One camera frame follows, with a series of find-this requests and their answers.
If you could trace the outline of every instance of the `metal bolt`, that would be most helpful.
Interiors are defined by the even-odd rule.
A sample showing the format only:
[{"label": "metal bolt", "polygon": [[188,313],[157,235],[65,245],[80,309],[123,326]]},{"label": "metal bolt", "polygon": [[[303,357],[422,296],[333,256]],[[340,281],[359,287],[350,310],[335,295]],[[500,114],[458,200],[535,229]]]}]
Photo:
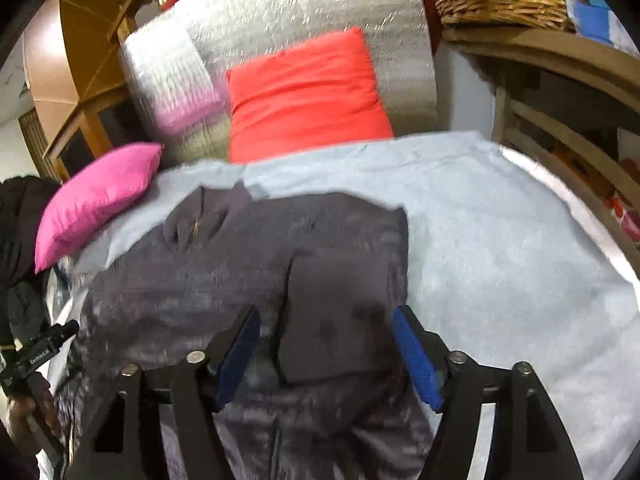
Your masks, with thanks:
[{"label": "metal bolt", "polygon": [[125,376],[125,377],[131,377],[134,373],[136,373],[138,371],[139,366],[135,363],[129,363],[127,366],[125,366],[121,373]]},{"label": "metal bolt", "polygon": [[516,370],[523,375],[529,375],[533,372],[533,368],[526,361],[520,361],[519,363],[516,363]]},{"label": "metal bolt", "polygon": [[449,354],[449,361],[451,361],[453,364],[457,364],[457,365],[464,364],[466,363],[467,359],[468,359],[468,356],[460,350],[454,350]]},{"label": "metal bolt", "polygon": [[207,355],[202,350],[194,350],[187,355],[187,362],[192,365],[204,361]]}]

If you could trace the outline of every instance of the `white wall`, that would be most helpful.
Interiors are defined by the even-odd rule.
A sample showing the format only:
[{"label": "white wall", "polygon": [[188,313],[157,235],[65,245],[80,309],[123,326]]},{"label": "white wall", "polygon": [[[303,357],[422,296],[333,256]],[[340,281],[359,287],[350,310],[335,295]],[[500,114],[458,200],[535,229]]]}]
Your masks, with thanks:
[{"label": "white wall", "polygon": [[487,139],[494,127],[495,97],[492,85],[463,56],[442,41],[433,57],[438,91],[436,130],[477,130]]},{"label": "white wall", "polygon": [[22,37],[20,37],[0,69],[0,124],[18,117],[19,113],[16,111],[16,107],[23,85],[24,68],[22,66]]},{"label": "white wall", "polygon": [[38,170],[14,119],[0,126],[0,180],[25,174],[37,175]]}]

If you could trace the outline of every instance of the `bed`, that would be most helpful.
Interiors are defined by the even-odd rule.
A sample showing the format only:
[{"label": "bed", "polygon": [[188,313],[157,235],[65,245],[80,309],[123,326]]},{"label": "bed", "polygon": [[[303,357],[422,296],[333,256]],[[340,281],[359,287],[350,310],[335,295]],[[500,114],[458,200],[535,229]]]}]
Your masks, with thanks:
[{"label": "bed", "polygon": [[[160,173],[141,202],[77,255],[74,281],[81,285],[60,320],[77,319],[95,274],[183,197],[198,186],[231,188],[239,180],[254,198],[343,190],[403,206],[408,303],[423,326],[482,364],[530,361],[585,478],[615,476],[640,438],[633,273],[558,179],[477,132],[350,144],[248,166],[201,160]],[[63,352],[50,363],[54,386],[64,367]],[[435,428],[437,417],[428,417]],[[491,417],[490,410],[482,414],[471,479],[484,475]]]}]

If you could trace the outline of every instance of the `orange-red cushion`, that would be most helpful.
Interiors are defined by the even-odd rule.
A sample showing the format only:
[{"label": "orange-red cushion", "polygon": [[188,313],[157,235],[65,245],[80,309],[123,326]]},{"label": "orange-red cushion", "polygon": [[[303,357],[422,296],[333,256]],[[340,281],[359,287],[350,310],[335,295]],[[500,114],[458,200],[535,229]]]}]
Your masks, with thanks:
[{"label": "orange-red cushion", "polygon": [[359,28],[258,57],[227,78],[231,162],[393,137]]}]

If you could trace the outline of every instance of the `reflective foil sheet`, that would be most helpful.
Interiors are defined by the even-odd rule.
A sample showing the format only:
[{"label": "reflective foil sheet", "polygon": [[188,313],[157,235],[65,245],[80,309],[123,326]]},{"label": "reflective foil sheet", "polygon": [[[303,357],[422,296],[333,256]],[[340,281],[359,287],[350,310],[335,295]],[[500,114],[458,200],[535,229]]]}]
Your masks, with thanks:
[{"label": "reflective foil sheet", "polygon": [[209,85],[211,67],[355,26],[365,33],[396,135],[429,129],[436,88],[422,0],[181,0],[129,36],[122,55],[134,90],[167,104],[184,88]]}]

